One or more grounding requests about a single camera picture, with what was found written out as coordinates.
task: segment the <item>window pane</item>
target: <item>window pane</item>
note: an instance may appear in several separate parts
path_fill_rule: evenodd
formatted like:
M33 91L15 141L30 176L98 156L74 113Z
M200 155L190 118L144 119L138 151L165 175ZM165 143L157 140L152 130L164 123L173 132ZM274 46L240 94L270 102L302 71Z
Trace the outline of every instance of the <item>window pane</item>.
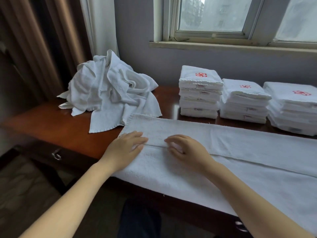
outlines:
M317 42L317 0L291 0L275 40Z
M252 0L182 0L180 30L242 31Z

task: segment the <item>person's right arm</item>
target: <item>person's right arm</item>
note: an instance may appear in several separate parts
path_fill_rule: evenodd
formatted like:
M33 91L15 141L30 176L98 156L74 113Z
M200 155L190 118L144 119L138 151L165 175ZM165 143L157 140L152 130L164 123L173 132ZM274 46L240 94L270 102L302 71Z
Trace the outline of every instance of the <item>person's right arm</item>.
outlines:
M272 204L248 187L223 164L216 162L202 144L185 136L165 139L182 147L183 153L170 146L172 155L207 177L228 200L248 231L255 238L314 238Z

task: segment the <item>window frame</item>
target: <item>window frame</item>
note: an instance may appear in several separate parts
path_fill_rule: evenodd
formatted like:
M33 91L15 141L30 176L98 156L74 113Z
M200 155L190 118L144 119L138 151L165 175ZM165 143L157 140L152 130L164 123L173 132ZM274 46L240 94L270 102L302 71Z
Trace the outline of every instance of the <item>window frame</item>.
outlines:
M181 0L164 0L163 40L317 49L317 43L274 40L289 2L290 0L252 0L243 30L232 32L179 30Z

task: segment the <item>metal drawer pull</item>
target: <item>metal drawer pull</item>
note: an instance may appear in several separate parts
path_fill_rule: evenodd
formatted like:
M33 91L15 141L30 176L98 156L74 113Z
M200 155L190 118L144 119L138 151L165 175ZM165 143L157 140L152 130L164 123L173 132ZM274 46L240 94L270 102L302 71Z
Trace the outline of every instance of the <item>metal drawer pull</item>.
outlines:
M236 228L243 232L249 232L247 228L244 226L244 224L240 221L236 221Z
M52 153L52 156L54 157L54 159L56 160L61 160L61 156L58 154L58 152L60 151L61 149L58 148L57 150L55 150L53 153Z

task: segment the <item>curtain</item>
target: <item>curtain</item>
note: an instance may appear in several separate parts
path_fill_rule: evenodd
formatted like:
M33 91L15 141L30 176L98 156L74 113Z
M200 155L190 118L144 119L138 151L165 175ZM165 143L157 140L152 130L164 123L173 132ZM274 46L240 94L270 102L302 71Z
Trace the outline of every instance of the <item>curtain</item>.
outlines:
M0 8L0 38L37 100L64 92L77 65L91 57L69 0L0 0Z
M119 56L114 0L80 0L92 55L106 56L111 49Z

